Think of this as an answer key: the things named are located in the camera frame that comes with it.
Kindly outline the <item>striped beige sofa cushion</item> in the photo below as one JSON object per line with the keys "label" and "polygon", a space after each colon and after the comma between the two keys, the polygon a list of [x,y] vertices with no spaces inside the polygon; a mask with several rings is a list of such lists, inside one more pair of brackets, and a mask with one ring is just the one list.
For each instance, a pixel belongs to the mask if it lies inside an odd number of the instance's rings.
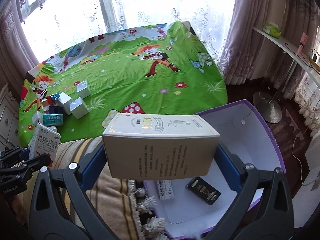
{"label": "striped beige sofa cushion", "polygon": [[[102,139],[97,137],[61,143],[54,166],[48,169],[60,170],[73,161],[80,161],[100,142]],[[26,191],[20,194],[22,207],[27,214],[28,229],[31,200],[38,174],[39,171],[27,182]],[[107,163],[93,188],[86,191],[86,195],[103,221],[117,235],[117,239],[167,238],[164,219],[153,213],[155,199],[146,193],[141,182],[113,178]]]}

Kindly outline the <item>teal medicine box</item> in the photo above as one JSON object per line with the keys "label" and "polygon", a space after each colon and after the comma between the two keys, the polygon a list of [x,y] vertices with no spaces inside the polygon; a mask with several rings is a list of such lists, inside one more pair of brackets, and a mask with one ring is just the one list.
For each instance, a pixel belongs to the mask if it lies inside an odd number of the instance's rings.
{"label": "teal medicine box", "polygon": [[43,118],[42,123],[44,126],[62,126],[63,125],[62,114],[44,114],[42,118]]}

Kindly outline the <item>tall white box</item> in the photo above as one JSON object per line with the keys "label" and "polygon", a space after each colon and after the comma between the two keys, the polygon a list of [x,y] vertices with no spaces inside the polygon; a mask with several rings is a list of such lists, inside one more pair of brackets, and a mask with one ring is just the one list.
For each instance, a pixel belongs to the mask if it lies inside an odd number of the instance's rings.
{"label": "tall white box", "polygon": [[70,110],[70,104],[73,102],[72,97],[68,96],[66,93],[62,92],[59,94],[59,97],[57,98],[57,103],[59,104],[60,107],[63,108],[65,113],[67,115],[71,114]]}

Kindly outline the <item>white tube box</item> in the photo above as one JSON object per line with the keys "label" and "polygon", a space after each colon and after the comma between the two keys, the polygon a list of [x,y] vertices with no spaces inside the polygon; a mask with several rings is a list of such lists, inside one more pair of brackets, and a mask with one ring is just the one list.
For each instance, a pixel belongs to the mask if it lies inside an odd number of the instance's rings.
{"label": "white tube box", "polygon": [[169,200],[174,198],[172,182],[170,180],[158,180],[157,187],[160,200]]}

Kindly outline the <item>white lace curtain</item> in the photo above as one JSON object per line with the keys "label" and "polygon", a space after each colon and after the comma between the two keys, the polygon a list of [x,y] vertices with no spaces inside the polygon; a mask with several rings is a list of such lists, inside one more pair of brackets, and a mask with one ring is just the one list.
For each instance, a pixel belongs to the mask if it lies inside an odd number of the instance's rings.
{"label": "white lace curtain", "polygon": [[14,0],[38,60],[99,34],[188,21],[214,59],[225,45],[235,0]]}

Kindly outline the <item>beige printed carton box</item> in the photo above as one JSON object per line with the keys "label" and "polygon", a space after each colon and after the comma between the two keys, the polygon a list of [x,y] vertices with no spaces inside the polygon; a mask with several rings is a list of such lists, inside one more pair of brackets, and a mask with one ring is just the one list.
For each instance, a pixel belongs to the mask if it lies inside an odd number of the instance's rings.
{"label": "beige printed carton box", "polygon": [[118,113],[102,139],[113,178],[174,180],[206,175],[220,134],[198,115]]}

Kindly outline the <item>green tissue pack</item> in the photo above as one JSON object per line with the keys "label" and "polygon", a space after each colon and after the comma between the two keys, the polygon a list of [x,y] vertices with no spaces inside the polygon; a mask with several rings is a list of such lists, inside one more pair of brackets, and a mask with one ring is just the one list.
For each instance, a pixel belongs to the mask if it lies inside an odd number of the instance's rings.
{"label": "green tissue pack", "polygon": [[274,23],[267,23],[266,22],[263,25],[262,30],[263,30],[263,32],[267,33],[268,35],[270,35],[274,38],[280,39],[281,31],[280,31],[278,25],[276,25]]}

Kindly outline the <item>pink curtain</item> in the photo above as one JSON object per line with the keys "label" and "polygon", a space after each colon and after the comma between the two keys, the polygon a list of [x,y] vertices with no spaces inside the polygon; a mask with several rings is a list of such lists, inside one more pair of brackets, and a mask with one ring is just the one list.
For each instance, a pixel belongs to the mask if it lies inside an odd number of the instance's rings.
{"label": "pink curtain", "polygon": [[226,85],[242,85],[256,68],[263,37],[253,30],[271,22],[280,11],[280,31],[294,45],[302,33],[308,41],[304,52],[315,44],[319,24],[319,0],[235,0],[227,40],[218,62]]}

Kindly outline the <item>silver white cube box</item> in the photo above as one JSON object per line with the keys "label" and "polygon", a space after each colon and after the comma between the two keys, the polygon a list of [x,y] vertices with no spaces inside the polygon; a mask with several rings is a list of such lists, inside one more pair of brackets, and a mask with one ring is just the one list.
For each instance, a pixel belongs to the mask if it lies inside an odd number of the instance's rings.
{"label": "silver white cube box", "polygon": [[82,99],[90,96],[91,91],[88,86],[88,82],[85,80],[85,81],[82,81],[79,84],[77,84],[76,85],[76,92],[77,92],[78,96]]}
{"label": "silver white cube box", "polygon": [[76,120],[79,120],[80,118],[89,113],[87,105],[85,104],[82,98],[77,98],[76,100],[71,102],[70,111],[72,115],[76,118]]}

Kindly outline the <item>white dresser with drawers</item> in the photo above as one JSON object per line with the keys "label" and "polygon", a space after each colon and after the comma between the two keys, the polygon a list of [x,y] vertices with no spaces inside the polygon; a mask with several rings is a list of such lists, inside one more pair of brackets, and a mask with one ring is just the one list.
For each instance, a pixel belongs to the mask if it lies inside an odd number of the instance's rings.
{"label": "white dresser with drawers", "polygon": [[20,147],[18,136],[18,109],[19,105],[8,83],[1,88],[0,106],[0,145],[1,151]]}

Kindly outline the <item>red blue toy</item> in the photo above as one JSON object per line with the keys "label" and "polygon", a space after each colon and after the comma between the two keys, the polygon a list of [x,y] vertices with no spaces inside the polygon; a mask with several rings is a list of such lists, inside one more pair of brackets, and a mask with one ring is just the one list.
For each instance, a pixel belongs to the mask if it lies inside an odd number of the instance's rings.
{"label": "red blue toy", "polygon": [[60,94],[52,94],[46,97],[50,106],[57,105],[58,99],[60,98]]}

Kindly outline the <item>white red medicine box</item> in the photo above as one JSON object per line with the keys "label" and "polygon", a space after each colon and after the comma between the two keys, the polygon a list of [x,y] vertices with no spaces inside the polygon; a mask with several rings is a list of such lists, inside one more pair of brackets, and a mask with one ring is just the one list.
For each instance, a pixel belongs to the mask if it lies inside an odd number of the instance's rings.
{"label": "white red medicine box", "polygon": [[50,158],[49,167],[53,167],[60,138],[61,135],[59,133],[38,122],[31,139],[29,158],[32,159],[38,155],[46,154]]}

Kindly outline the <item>green cartoon tablecloth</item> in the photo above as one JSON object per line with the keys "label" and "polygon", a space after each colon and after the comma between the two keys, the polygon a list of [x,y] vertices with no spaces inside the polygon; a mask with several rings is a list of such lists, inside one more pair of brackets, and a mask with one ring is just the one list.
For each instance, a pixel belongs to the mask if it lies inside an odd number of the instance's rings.
{"label": "green cartoon tablecloth", "polygon": [[35,131],[32,118],[56,93],[77,99],[87,82],[88,113],[67,115],[61,141],[95,138],[118,112],[191,115],[227,103],[224,80],[203,43],[180,21],[101,34],[73,45],[26,75],[18,117],[20,144]]}

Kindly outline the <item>small black box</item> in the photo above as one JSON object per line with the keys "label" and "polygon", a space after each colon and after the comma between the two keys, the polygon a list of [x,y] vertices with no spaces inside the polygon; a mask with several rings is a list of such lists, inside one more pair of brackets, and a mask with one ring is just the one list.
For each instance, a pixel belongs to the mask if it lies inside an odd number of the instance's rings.
{"label": "small black box", "polygon": [[208,205],[213,205],[221,196],[220,191],[201,177],[193,178],[185,187]]}

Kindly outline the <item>dark blue small box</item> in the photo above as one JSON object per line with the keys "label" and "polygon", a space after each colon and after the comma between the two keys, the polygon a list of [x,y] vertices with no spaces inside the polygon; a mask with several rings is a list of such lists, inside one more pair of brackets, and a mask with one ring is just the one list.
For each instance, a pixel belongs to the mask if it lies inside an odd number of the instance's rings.
{"label": "dark blue small box", "polygon": [[49,114],[63,114],[64,110],[60,106],[50,105],[49,106]]}

